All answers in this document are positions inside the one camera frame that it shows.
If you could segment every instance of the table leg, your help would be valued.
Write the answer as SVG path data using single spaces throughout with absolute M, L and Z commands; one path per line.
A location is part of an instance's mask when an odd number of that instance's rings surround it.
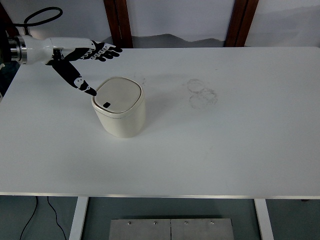
M 254 204 L 259 222 L 261 239 L 274 240 L 266 200 L 254 199 Z
M 82 230 L 85 223 L 86 211 L 89 197 L 79 196 L 76 202 L 72 227 L 70 231 L 70 240 L 81 240 Z

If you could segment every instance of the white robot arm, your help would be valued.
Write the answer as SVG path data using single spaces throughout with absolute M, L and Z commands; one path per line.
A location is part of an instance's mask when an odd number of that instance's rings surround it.
M 106 59 L 118 57 L 122 52 L 121 48 L 86 38 L 51 37 L 39 40 L 24 35 L 11 38 L 8 42 L 11 60 L 27 65 L 42 62 L 52 66 L 72 87 L 93 96 L 97 94 L 96 91 L 89 87 L 70 62 L 78 59 L 105 62 Z

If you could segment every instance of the table top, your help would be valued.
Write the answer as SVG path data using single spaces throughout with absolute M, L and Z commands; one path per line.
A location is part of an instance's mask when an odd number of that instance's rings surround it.
M 0 104 L 0 194 L 320 199 L 320 49 L 124 49 L 72 63 L 97 88 L 145 91 L 132 138 L 101 125 L 91 97 L 41 63 Z

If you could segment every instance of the white wall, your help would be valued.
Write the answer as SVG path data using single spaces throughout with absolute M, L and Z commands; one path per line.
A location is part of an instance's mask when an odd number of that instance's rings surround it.
M 111 36 L 103 0 L 1 0 L 1 3 L 14 23 L 23 23 L 27 16 L 43 8 L 63 10 L 60 18 L 31 27 L 34 38 L 74 37 L 102 41 Z M 29 22 L 41 21 L 57 13 L 44 12 Z
M 133 36 L 226 39 L 234 0 L 127 0 Z
M 260 0 L 245 44 L 320 47 L 320 0 Z

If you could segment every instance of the floor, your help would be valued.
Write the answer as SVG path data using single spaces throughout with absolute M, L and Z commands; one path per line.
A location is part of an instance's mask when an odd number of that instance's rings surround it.
M 223 41 L 187 42 L 170 34 L 133 37 L 135 48 L 222 47 Z M 19 65 L 0 71 L 0 93 L 5 95 Z M 69 238 L 76 197 L 49 197 L 57 222 Z M 275 240 L 319 240 L 320 200 L 267 200 Z M 0 240 L 17 240 L 32 216 L 35 196 L 0 196 Z M 90 198 L 83 240 L 109 238 L 111 219 L 127 218 L 231 218 L 236 240 L 259 240 L 259 226 L 252 199 Z M 33 218 L 21 239 L 63 240 L 56 214 L 45 196 L 38 197 Z

